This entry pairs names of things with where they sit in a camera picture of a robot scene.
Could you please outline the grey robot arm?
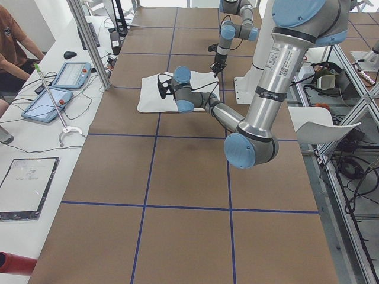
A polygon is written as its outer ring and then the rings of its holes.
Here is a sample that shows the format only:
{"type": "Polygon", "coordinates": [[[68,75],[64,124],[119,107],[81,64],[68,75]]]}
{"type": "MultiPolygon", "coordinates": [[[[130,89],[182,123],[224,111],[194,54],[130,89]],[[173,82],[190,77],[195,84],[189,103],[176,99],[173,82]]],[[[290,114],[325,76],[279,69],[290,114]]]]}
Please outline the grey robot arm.
{"type": "Polygon", "coordinates": [[[230,131],[224,153],[231,165],[248,169],[271,161],[278,142],[271,128],[287,96],[291,80],[306,51],[344,41],[348,32],[349,1],[275,1],[269,10],[273,43],[246,116],[240,115],[211,92],[197,92],[191,71],[177,67],[158,82],[162,98],[172,95],[180,113],[202,108],[230,131]]]}
{"type": "Polygon", "coordinates": [[[208,47],[208,51],[215,52],[214,62],[210,66],[214,77],[226,67],[226,60],[234,38],[255,41],[259,30],[253,23],[253,9],[256,4],[247,0],[220,1],[219,11],[225,14],[240,16],[241,24],[235,24],[232,20],[223,21],[219,28],[219,42],[208,47]]]}

